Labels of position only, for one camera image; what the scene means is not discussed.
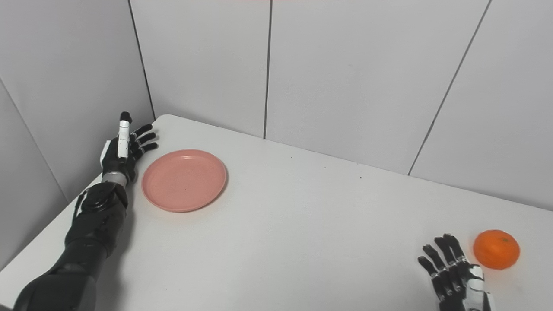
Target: wall seam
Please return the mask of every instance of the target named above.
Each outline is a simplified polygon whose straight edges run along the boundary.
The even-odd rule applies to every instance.
[[[478,21],[478,25],[476,26],[476,29],[474,30],[474,33],[472,34],[471,40],[468,42],[467,48],[465,49],[465,52],[463,53],[463,57],[461,58],[461,61],[459,62],[459,66],[457,66],[457,69],[455,70],[455,73],[453,74],[453,78],[451,79],[451,82],[449,83],[447,90],[444,94],[444,97],[442,98],[442,101],[440,102],[440,105],[438,107],[438,110],[436,111],[436,114],[434,115],[434,119],[432,120],[432,123],[430,123],[430,127],[428,128],[428,131],[426,131],[426,135],[424,139],[422,140],[422,144],[419,148],[419,151],[417,152],[415,159],[411,165],[411,168],[409,169],[409,172],[407,173],[408,176],[411,176],[411,173],[413,172],[413,168],[415,167],[415,164],[417,160],[419,159],[420,153],[422,149],[424,148],[424,145],[426,141],[428,140],[428,137],[430,136],[430,132],[432,132],[432,129],[434,128],[434,123],[436,123],[436,119],[438,118],[438,115],[440,114],[442,107],[444,106],[444,102],[446,101],[447,95],[449,95],[449,92],[451,90],[451,87],[453,86],[453,83],[455,82],[455,78],[457,78],[457,74],[459,73],[461,66],[463,65],[463,62],[465,61],[465,58],[467,57],[468,51],[470,50],[472,46],[472,42],[474,41],[474,38],[476,37],[476,34],[478,33],[478,30],[480,30],[480,25],[482,25],[482,21],[484,20],[484,17],[486,16],[486,13],[488,12],[489,6],[492,4],[492,0],[488,1],[488,4],[486,5],[486,8],[484,9],[484,13],[482,13],[482,16],[480,17],[480,20]]]
[[[17,114],[19,115],[19,117],[21,118],[21,120],[23,121],[23,125],[25,125],[25,129],[27,130],[27,132],[29,133],[29,135],[31,136],[31,139],[33,140],[33,143],[34,145],[36,146],[38,152],[40,153],[40,156],[42,157],[42,159],[44,160],[44,163],[46,164],[46,166],[48,167],[48,171],[50,171],[50,174],[52,175],[52,178],[54,179],[54,181],[56,182],[56,185],[58,185],[58,189],[60,190],[60,193],[63,195],[65,201],[67,202],[67,204],[69,204],[70,200],[69,198],[67,197],[67,195],[65,194],[65,192],[62,190],[61,188],[61,185],[58,181],[58,179],[56,178],[56,176],[54,175],[54,172],[52,171],[52,169],[50,168],[50,165],[48,164],[48,161],[46,161],[46,158],[44,157],[44,155],[42,154],[42,150],[40,150],[40,147],[38,146],[38,144],[36,143],[36,140],[33,136],[33,133],[30,131],[29,129],[29,126],[27,125],[27,122],[25,122],[25,118],[23,118],[23,115],[21,114],[21,111],[19,110],[19,107],[17,107],[17,105],[15,104],[15,101],[13,100],[13,97],[12,97],[12,94],[9,93],[8,91],[8,88],[6,87],[6,85],[4,84],[4,80],[2,79],[2,77],[0,76],[0,86],[4,88],[4,90],[6,91],[6,94],[8,95],[8,99],[10,100],[11,104],[13,105],[13,107],[15,108],[15,110],[17,111]]]
[[[263,139],[267,138],[267,107],[269,103],[269,67],[271,61],[271,34],[273,31],[273,0],[269,3],[269,36],[267,44],[267,78],[265,84],[265,119],[263,121]]]
[[[150,100],[150,108],[152,108],[152,117],[155,120],[154,103],[152,101],[152,94],[150,93],[150,85],[148,84],[148,76],[146,76],[146,67],[144,67],[144,58],[142,57],[142,49],[140,48],[140,40],[138,40],[137,26],[134,22],[133,7],[131,0],[127,0],[129,4],[129,12],[131,13],[131,20],[133,22],[134,36],[137,39],[138,55],[140,55],[140,64],[142,65],[142,72],[144,73],[144,82],[146,82],[146,90],[148,91],[148,99]]]

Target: tabletop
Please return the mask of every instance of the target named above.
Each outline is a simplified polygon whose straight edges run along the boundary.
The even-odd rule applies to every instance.
[[[553,212],[176,116],[154,130],[160,147],[137,164],[96,310],[437,310],[422,245],[449,232],[476,262],[470,246],[488,229],[521,247],[513,267],[484,268],[498,310],[553,305]],[[179,149],[210,152],[228,172],[214,202],[180,214],[140,189],[147,167]],[[0,304],[58,259],[74,203],[0,272]]]

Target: robot finger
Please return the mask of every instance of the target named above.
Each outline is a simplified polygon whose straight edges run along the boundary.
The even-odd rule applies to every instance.
[[[158,147],[157,143],[149,143],[147,145],[141,146],[137,150],[133,151],[132,154],[133,154],[134,160],[138,161],[138,159],[140,159],[144,155],[144,153],[146,153],[150,150],[154,150],[157,147]]]
[[[449,280],[453,285],[453,289],[456,291],[460,291],[463,287],[463,282],[461,281],[461,278],[459,276],[459,272],[457,270],[457,261],[455,260],[455,257],[451,252],[451,248],[447,244],[446,240],[441,236],[435,238],[434,242],[436,242],[442,253],[444,253],[444,257],[447,261],[447,264],[449,265]]]
[[[419,264],[428,272],[432,280],[432,286],[438,296],[438,299],[442,302],[446,299],[446,289],[442,284],[442,280],[438,274],[438,271],[434,268],[434,265],[424,256],[418,258]]]
[[[154,127],[151,124],[146,124],[146,125],[143,125],[143,126],[139,127],[136,131],[131,133],[131,139],[134,138],[134,140],[136,140],[138,137],[142,136],[142,134],[152,130],[152,128],[154,128]]]
[[[139,144],[145,144],[145,143],[147,143],[148,141],[151,141],[154,138],[155,138],[155,133],[148,133],[148,134],[140,137],[137,141],[138,141]]]
[[[446,239],[439,236],[434,239],[434,242],[441,249],[442,253],[444,253],[444,257],[446,259],[447,264],[448,265],[454,264],[456,260],[455,260],[455,257],[453,256],[453,253],[451,252],[451,248],[449,244],[447,244]]]
[[[428,255],[428,257],[430,257],[430,259],[432,259],[438,270],[443,270],[446,268],[444,261],[442,260],[442,258],[440,258],[438,252],[430,244],[426,244],[425,246],[423,246],[422,250]]]
[[[482,272],[482,268],[478,265],[472,265],[469,269],[469,275],[465,309],[483,310],[486,293],[484,292],[484,273]]]
[[[438,254],[438,251],[436,251],[431,245],[427,244],[422,247],[422,250],[432,259],[434,262],[434,265],[436,265],[436,268],[438,268],[438,271],[440,271],[440,279],[442,284],[444,285],[446,289],[446,293],[448,295],[452,294],[452,288],[453,284],[450,280],[450,274],[449,271],[446,268],[446,265],[444,264],[442,258],[440,258],[440,255]]]
[[[444,239],[446,240],[449,247],[451,247],[451,249],[453,250],[453,254],[458,261],[466,260],[465,253],[463,253],[461,245],[459,244],[459,240],[456,237],[450,234],[444,234]]]
[[[140,149],[140,144],[138,142],[133,142],[129,145],[129,152],[134,153]]]

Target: robotic arm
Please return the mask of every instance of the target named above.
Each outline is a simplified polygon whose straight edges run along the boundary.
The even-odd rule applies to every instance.
[[[434,264],[425,256],[419,257],[419,263],[430,275],[440,311],[495,311],[492,295],[484,291],[482,268],[469,263],[457,238],[444,234],[434,242],[447,265],[429,244],[422,250]]]
[[[93,311],[96,281],[103,263],[117,244],[127,212],[125,186],[134,181],[135,163],[147,151],[155,133],[145,125],[133,133],[128,112],[121,114],[119,135],[102,152],[102,182],[86,189],[75,206],[65,250],[45,274],[31,281],[19,294],[14,311]]]

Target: white wall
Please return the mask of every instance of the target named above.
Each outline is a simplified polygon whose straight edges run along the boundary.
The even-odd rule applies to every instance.
[[[274,1],[266,120],[269,1],[131,3],[158,115],[407,174],[489,1]],[[491,3],[414,176],[552,208],[549,13]]]
[[[121,111],[153,120],[127,0],[1,1],[0,77],[69,201]]]
[[[487,1],[275,1],[267,139],[407,174]]]
[[[262,137],[269,1],[131,4],[155,114]]]
[[[0,269],[67,205],[0,80]]]
[[[553,210],[552,15],[492,2],[413,176]]]

